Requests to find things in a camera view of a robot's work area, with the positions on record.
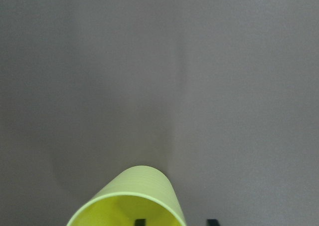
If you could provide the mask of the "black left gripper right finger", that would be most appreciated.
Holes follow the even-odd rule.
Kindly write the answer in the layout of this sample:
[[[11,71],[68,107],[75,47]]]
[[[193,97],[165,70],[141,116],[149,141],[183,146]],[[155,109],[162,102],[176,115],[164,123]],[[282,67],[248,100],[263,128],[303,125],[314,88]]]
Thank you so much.
[[[219,226],[219,221],[217,219],[207,219],[206,225],[207,226]]]

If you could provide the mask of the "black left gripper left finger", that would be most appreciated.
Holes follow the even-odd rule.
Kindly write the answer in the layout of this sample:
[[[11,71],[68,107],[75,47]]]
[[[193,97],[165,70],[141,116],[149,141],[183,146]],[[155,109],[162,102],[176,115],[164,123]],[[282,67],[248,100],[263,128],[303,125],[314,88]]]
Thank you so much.
[[[146,226],[147,220],[146,219],[136,219],[134,222],[134,226]]]

